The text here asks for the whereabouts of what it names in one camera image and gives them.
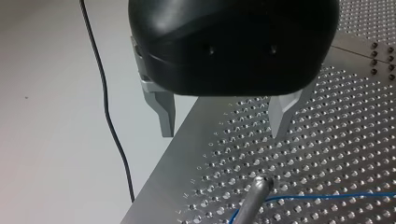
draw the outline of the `black cable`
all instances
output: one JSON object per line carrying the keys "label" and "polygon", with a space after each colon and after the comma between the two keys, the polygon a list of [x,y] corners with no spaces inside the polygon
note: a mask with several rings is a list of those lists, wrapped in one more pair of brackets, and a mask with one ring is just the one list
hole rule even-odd
{"label": "black cable", "polygon": [[82,15],[84,16],[85,25],[87,26],[88,35],[90,36],[90,40],[91,40],[91,44],[92,44],[92,48],[93,48],[93,53],[95,54],[95,58],[96,58],[96,61],[98,63],[98,67],[99,67],[100,77],[102,79],[106,121],[108,124],[108,128],[111,131],[111,135],[113,136],[114,142],[116,142],[117,148],[119,149],[120,155],[122,157],[122,161],[123,161],[123,164],[125,167],[126,178],[128,179],[129,193],[131,195],[131,201],[133,203],[134,202],[134,187],[132,186],[131,172],[129,170],[129,165],[128,165],[128,161],[125,156],[125,152],[123,151],[120,140],[117,137],[116,130],[114,129],[113,122],[111,121],[110,113],[108,111],[108,95],[107,95],[107,82],[106,82],[105,70],[102,65],[102,60],[99,55],[99,50],[96,47],[95,38],[93,37],[91,23],[90,23],[90,19],[88,18],[87,8],[85,8],[84,0],[79,0],[79,4],[81,6]]}

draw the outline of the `metal rod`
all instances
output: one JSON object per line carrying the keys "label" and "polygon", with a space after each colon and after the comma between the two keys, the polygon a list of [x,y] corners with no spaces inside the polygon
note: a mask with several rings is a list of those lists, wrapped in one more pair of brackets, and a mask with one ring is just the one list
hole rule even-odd
{"label": "metal rod", "polygon": [[256,176],[233,224],[252,224],[273,187],[272,178],[266,175]]}

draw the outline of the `white background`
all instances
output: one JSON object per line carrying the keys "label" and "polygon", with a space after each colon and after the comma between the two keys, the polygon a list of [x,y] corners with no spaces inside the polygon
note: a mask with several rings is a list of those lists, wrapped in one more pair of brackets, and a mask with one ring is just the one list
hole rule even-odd
{"label": "white background", "polygon": [[[127,0],[86,1],[137,194],[170,139],[143,98]],[[120,223],[131,203],[78,0],[0,8],[0,223]],[[176,100],[178,128],[195,98]]]}

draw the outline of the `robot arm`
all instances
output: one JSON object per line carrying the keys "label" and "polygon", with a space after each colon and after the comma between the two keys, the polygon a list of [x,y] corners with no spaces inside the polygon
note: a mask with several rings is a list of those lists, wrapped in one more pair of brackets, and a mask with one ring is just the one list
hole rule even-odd
{"label": "robot arm", "polygon": [[173,93],[291,94],[270,109],[275,126],[288,122],[332,43],[338,1],[130,0],[129,15],[145,98],[173,136]]}

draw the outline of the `perforated metal plate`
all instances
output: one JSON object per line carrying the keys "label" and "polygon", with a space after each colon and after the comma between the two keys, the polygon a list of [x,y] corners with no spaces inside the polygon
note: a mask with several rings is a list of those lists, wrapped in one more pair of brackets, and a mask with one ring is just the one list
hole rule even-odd
{"label": "perforated metal plate", "polygon": [[[272,195],[396,191],[395,2],[341,0],[340,32],[281,141],[269,98],[198,99],[122,223],[228,223],[260,173]],[[396,199],[281,200],[256,222],[396,223]]]}

